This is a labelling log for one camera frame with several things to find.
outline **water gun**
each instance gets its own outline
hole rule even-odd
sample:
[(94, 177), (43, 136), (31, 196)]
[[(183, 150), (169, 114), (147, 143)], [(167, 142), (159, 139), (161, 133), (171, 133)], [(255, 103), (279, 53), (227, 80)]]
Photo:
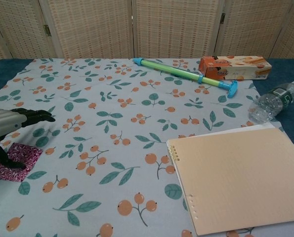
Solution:
[(148, 68), (157, 69), (166, 73), (170, 73), (177, 77), (195, 81), (199, 84), (207, 83), (209, 85), (217, 86), (222, 89), (228, 90), (228, 96), (227, 96), (228, 98), (234, 97), (238, 89), (237, 81), (233, 81), (231, 84), (226, 84), (221, 80), (206, 78), (203, 75), (198, 75), (198, 74), (191, 73), (179, 68), (171, 67), (162, 63), (153, 62), (143, 58), (134, 58), (133, 61), (139, 66), (145, 66)]

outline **cardboard box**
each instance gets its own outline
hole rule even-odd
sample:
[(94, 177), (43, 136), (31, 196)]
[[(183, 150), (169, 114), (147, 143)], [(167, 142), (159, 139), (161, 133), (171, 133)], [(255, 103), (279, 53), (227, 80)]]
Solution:
[(199, 70), (216, 80), (266, 79), (272, 66), (262, 56), (204, 56)]

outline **plastic water bottle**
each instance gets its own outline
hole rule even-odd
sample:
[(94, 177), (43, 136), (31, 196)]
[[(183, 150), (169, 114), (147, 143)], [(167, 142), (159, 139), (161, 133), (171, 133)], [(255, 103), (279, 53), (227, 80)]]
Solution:
[(249, 107), (249, 119), (257, 123), (268, 122), (292, 102), (294, 81), (281, 84), (253, 101)]

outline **green bottle label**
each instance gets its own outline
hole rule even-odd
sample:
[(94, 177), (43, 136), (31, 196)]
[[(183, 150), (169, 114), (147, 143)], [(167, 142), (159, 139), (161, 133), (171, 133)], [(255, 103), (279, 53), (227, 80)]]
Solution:
[(269, 91), (270, 94), (274, 94), (280, 98), (283, 103), (283, 109), (285, 109), (292, 102), (292, 95), (284, 88), (276, 87)]

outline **snack box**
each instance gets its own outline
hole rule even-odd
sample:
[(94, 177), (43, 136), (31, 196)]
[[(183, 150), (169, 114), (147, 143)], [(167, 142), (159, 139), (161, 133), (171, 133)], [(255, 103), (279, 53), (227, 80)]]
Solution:
[(216, 80), (266, 79), (271, 68), (262, 56), (204, 56), (199, 65), (205, 77)]

